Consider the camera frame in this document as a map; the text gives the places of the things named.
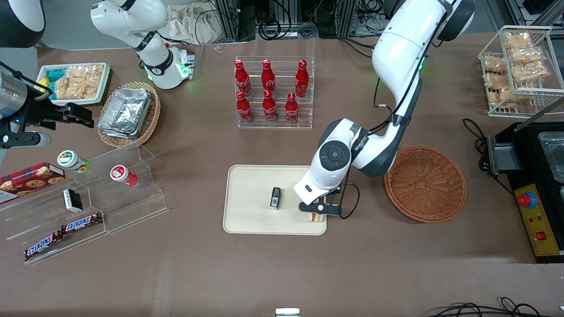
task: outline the acrylic bottle rack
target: acrylic bottle rack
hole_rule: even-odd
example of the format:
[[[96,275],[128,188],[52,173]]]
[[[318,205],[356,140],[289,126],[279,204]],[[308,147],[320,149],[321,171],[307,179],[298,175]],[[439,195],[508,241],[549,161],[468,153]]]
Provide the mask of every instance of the acrylic bottle rack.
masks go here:
[[[249,73],[251,94],[247,97],[251,111],[253,112],[253,122],[245,124],[241,122],[237,110],[237,125],[244,129],[311,129],[314,121],[314,75],[315,62],[313,56],[237,56],[236,59],[243,61],[246,71]],[[262,87],[262,61],[268,59],[271,63],[272,71],[276,76],[276,113],[278,120],[274,123],[266,121],[265,113],[262,108],[262,100],[264,99]],[[296,72],[298,71],[299,60],[304,59],[307,62],[307,72],[310,76],[307,94],[305,98],[296,98],[298,102],[299,120],[296,125],[289,125],[286,122],[285,105],[288,100],[288,93],[295,92],[296,89]],[[235,92],[237,92],[237,81],[235,83]]]

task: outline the emergency stop button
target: emergency stop button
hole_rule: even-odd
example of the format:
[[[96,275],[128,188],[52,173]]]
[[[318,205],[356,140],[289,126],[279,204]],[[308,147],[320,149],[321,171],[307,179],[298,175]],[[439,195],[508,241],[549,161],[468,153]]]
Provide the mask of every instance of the emergency stop button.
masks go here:
[[[534,207],[536,207],[536,196],[532,192],[525,192],[524,194],[517,197],[517,202],[521,207],[533,209]]]

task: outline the snickers bar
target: snickers bar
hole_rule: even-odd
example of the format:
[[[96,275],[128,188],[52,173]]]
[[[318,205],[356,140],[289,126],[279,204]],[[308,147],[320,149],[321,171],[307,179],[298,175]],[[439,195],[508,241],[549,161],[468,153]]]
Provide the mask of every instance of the snickers bar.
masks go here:
[[[32,245],[29,249],[24,251],[24,255],[25,255],[25,261],[31,259],[32,256],[36,255],[37,253],[43,251],[45,248],[47,248],[48,246],[52,245],[53,243],[61,240],[63,238],[63,235],[61,234],[60,231],[57,230],[57,232],[53,232],[52,234],[50,234],[48,237],[46,237],[45,239],[39,241],[38,243]]]
[[[93,223],[102,222],[102,213],[95,213],[86,218],[79,219],[77,221],[73,221],[69,224],[64,224],[61,226],[61,232],[63,235],[66,235],[69,231],[79,230],[86,226],[89,226]]]

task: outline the red button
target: red button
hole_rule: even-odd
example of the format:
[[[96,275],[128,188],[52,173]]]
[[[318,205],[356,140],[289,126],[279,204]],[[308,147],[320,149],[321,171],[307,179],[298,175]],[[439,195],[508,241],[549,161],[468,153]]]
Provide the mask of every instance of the red button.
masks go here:
[[[519,205],[523,207],[529,207],[532,204],[531,196],[527,194],[519,195],[517,201],[519,202]]]

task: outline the yellow control panel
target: yellow control panel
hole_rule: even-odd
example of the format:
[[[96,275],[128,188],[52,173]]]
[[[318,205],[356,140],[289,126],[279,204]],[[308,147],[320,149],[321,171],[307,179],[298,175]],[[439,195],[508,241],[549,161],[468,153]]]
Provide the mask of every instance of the yellow control panel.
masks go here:
[[[560,250],[534,184],[514,191],[535,255],[558,256]]]

